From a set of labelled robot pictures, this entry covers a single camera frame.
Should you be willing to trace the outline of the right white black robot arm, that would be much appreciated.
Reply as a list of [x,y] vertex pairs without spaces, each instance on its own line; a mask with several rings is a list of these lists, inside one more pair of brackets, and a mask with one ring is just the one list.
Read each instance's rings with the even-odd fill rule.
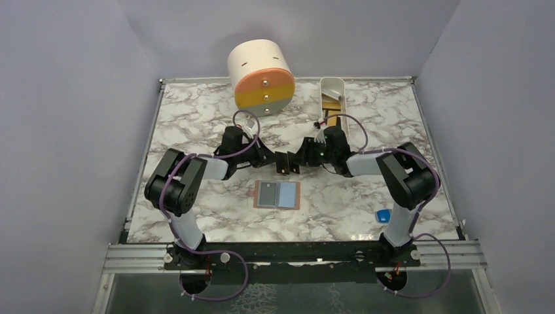
[[321,129],[317,137],[305,137],[297,152],[288,152],[287,160],[290,166],[330,164],[336,174],[347,178],[383,177],[393,198],[391,218],[378,239],[378,259],[386,266],[394,266],[411,251],[420,212],[440,188],[439,175],[413,143],[354,152],[344,131],[336,126]]

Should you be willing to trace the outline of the brown leather card holder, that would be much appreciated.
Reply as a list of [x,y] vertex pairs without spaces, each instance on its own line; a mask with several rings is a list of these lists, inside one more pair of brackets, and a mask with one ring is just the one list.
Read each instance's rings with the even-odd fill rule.
[[256,181],[253,207],[261,209],[300,209],[300,182]]

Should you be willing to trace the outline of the dark credit card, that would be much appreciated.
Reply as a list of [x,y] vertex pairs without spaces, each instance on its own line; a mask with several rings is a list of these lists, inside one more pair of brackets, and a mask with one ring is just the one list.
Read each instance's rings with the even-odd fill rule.
[[279,196],[278,183],[261,181],[258,185],[257,206],[275,207]]

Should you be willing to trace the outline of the gold black striped card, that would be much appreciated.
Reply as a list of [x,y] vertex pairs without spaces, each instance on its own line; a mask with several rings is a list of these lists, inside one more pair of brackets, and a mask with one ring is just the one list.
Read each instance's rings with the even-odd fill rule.
[[324,118],[328,127],[341,126],[341,117],[337,114],[330,114]]

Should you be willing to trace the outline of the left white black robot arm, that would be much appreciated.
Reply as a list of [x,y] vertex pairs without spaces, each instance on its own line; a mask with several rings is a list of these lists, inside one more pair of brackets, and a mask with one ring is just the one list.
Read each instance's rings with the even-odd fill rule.
[[164,153],[147,181],[144,195],[167,218],[183,263],[195,269],[206,259],[206,237],[192,212],[202,181],[226,181],[242,167],[256,169],[278,160],[276,152],[239,126],[224,129],[221,144],[212,156],[185,154],[174,148]]

